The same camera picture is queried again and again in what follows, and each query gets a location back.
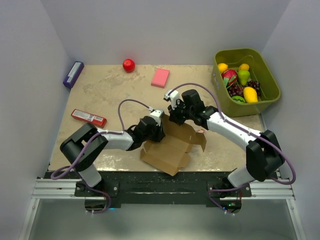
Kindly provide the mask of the brown cardboard box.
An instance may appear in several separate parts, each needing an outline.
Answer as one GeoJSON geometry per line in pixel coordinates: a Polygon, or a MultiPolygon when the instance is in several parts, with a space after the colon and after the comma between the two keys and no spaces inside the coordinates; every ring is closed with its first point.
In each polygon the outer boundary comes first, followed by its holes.
{"type": "Polygon", "coordinates": [[[177,125],[169,120],[168,115],[162,118],[165,137],[159,142],[146,141],[140,151],[140,160],[170,176],[188,166],[189,153],[194,145],[206,149],[206,137],[191,125],[177,125]]]}

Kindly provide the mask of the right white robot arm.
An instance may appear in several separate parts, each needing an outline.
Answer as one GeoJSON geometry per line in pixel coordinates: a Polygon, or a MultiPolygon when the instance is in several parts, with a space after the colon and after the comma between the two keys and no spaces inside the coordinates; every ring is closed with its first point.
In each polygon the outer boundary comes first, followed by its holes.
{"type": "Polygon", "coordinates": [[[245,165],[233,170],[214,186],[227,196],[235,196],[241,186],[252,181],[263,182],[285,162],[278,152],[280,146],[272,131],[260,132],[228,118],[216,107],[205,105],[195,89],[182,94],[177,90],[168,90],[164,100],[170,102],[168,111],[171,122],[182,125],[186,120],[191,120],[197,126],[222,135],[245,151],[245,165]]]}

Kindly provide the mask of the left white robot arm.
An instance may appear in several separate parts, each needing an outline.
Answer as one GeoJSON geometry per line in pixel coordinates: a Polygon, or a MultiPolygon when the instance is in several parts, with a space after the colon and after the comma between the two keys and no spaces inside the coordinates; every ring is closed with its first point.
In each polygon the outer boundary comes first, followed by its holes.
{"type": "Polygon", "coordinates": [[[110,132],[86,123],[60,145],[60,151],[86,182],[86,191],[99,196],[104,190],[94,161],[103,150],[133,151],[146,141],[159,143],[165,137],[162,118],[145,116],[123,132],[110,132]]]}

